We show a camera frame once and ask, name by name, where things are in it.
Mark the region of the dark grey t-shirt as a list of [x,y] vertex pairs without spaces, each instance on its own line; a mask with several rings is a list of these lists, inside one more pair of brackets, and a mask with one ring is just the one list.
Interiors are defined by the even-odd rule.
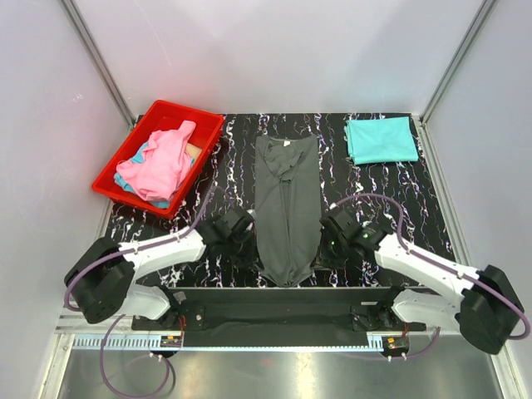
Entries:
[[318,138],[258,137],[254,173],[262,275],[279,287],[296,286],[312,274],[321,240]]

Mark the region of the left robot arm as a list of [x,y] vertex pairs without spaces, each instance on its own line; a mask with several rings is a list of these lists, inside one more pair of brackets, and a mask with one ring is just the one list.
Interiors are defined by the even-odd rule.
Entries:
[[244,259],[253,245],[251,209],[195,221],[176,233],[117,244],[100,238],[64,278],[65,304],[89,324],[113,316],[137,317],[147,330],[171,330],[185,321],[181,300],[166,288],[140,285],[139,279],[176,264],[219,256]]

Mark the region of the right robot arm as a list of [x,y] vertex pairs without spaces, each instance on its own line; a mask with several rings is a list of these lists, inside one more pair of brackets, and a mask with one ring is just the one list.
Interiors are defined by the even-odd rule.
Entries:
[[390,287],[373,305],[352,306],[357,331],[394,330],[407,324],[459,332],[484,353],[500,352],[524,308],[506,274],[493,265],[479,270],[457,264],[398,237],[377,224],[362,227],[347,211],[333,209],[320,220],[326,255],[373,262],[426,288]]

